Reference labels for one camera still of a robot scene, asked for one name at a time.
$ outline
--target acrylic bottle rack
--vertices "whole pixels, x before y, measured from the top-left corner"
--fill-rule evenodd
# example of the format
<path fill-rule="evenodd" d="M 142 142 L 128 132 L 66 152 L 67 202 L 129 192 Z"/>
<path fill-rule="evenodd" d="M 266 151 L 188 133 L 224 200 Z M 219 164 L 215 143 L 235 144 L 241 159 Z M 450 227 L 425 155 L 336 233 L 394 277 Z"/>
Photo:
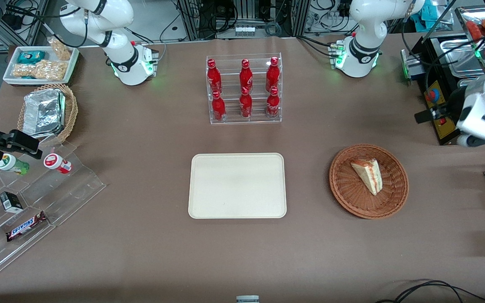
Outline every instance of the acrylic bottle rack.
<path fill-rule="evenodd" d="M 68 142 L 61 143 L 52 136 L 43 140 L 39 149 L 43 152 L 40 160 L 26 155 L 19 157 L 30 165 L 27 174 L 18 176 L 0 171 L 0 193 L 7 191 L 16 194 L 24 208 L 20 213 L 8 213 L 0 201 L 0 271 L 106 187 L 93 171 L 81 163 L 73 153 L 76 147 Z M 69 161 L 72 170 L 62 174 L 44 167 L 43 159 L 49 153 L 59 154 Z M 40 211 L 44 211 L 48 220 L 7 242 L 6 232 L 12 231 Z"/>
<path fill-rule="evenodd" d="M 265 90 L 266 75 L 271 58 L 278 57 L 278 67 L 280 69 L 280 78 L 278 80 L 278 97 L 280 104 L 278 115 L 274 119 L 269 119 L 265 115 L 267 108 L 267 98 L 269 93 Z M 207 60 L 214 59 L 216 67 L 220 72 L 222 79 L 221 97 L 226 104 L 225 121 L 217 121 L 212 111 L 212 90 L 207 81 L 207 61 L 205 61 L 205 84 L 207 86 L 209 120 L 212 125 L 222 124 L 244 124 L 244 123 L 280 123 L 282 121 L 282 54 L 281 53 L 264 53 L 264 54 L 241 54 L 241 55 L 219 55 L 207 56 Z M 241 86 L 239 73 L 241 71 L 241 61 L 250 60 L 250 69 L 253 73 L 253 89 L 250 93 L 252 96 L 252 116 L 244 118 L 240 114 L 239 98 L 241 96 Z"/>

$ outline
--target white tray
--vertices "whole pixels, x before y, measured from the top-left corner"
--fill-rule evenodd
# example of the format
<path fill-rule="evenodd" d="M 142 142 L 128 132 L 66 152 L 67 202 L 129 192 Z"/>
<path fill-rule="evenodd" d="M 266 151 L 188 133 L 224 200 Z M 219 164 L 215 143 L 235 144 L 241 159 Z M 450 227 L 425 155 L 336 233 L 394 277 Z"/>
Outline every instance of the white tray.
<path fill-rule="evenodd" d="M 198 154 L 192 159 L 190 217 L 281 218 L 286 211 L 282 155 Z"/>
<path fill-rule="evenodd" d="M 77 57 L 80 54 L 77 48 L 71 48 L 72 54 L 71 59 L 69 60 L 69 67 L 67 68 L 67 72 L 63 77 L 62 81 L 53 81 L 53 80 L 46 80 L 46 79 L 23 79 L 21 77 L 14 77 L 12 75 L 12 70 L 14 69 L 14 65 L 18 61 L 19 54 L 21 52 L 27 51 L 45 51 L 46 56 L 44 59 L 46 60 L 59 60 L 56 56 L 56 53 L 52 50 L 51 46 L 19 46 L 14 50 L 10 61 L 8 62 L 7 69 L 5 71 L 5 75 L 3 75 L 3 81 L 7 82 L 8 84 L 13 85 L 45 85 L 45 84 L 66 84 L 70 81 L 72 72 L 77 62 Z"/>

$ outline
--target snickers bar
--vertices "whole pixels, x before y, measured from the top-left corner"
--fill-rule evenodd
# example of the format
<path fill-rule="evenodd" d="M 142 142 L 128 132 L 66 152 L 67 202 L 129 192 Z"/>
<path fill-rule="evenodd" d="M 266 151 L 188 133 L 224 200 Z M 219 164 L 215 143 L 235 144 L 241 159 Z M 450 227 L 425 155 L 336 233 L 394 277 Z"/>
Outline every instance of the snickers bar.
<path fill-rule="evenodd" d="M 12 240 L 19 238 L 22 234 L 25 234 L 30 229 L 37 226 L 40 222 L 43 222 L 47 219 L 46 215 L 44 215 L 44 211 L 37 213 L 35 217 L 27 220 L 26 222 L 22 223 L 17 228 L 13 229 L 12 232 L 6 233 L 7 242 L 11 242 Z"/>

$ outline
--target wicker basket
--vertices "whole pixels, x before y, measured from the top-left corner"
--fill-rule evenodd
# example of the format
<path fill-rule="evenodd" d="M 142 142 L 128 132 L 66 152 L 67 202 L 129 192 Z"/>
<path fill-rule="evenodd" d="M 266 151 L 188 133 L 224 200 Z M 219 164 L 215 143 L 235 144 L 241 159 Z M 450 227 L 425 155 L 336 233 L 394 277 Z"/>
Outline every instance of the wicker basket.
<path fill-rule="evenodd" d="M 383 190 L 376 196 L 351 166 L 356 159 L 376 159 L 379 163 Z M 394 215 L 404 206 L 409 193 L 402 164 L 387 150 L 371 144 L 356 144 L 339 152 L 330 166 L 329 182 L 338 202 L 350 213 L 366 219 Z"/>
<path fill-rule="evenodd" d="M 77 102 L 72 90 L 64 84 L 46 84 L 42 85 L 40 88 L 35 90 L 46 90 L 48 88 L 59 88 L 63 94 L 65 94 L 65 129 L 59 135 L 57 139 L 63 142 L 72 132 L 74 124 L 77 117 Z M 22 130 L 24 128 L 24 113 L 25 113 L 25 102 L 21 106 L 20 117 L 18 118 L 18 129 Z"/>

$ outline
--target table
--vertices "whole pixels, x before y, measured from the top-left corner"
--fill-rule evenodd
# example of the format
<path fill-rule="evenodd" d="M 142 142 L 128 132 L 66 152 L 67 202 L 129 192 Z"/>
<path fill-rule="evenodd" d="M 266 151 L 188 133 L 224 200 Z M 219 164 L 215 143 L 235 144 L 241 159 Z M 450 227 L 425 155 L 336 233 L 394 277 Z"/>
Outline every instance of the table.
<path fill-rule="evenodd" d="M 402 48 L 389 35 L 375 69 L 353 79 L 295 39 L 169 45 L 158 77 L 136 87 L 113 77 L 102 50 L 82 49 L 69 141 L 108 187 L 0 272 L 0 301 L 371 303 L 423 278 L 485 297 L 485 146 L 438 146 L 415 123 L 423 99 L 402 80 Z M 211 126 L 205 57 L 267 52 L 284 60 L 283 122 Z M 2 86 L 0 130 L 30 91 Z M 334 155 L 357 143 L 386 148 L 408 173 L 408 201 L 390 218 L 355 217 L 330 191 Z M 261 152 L 285 158 L 285 217 L 190 218 L 194 155 Z"/>

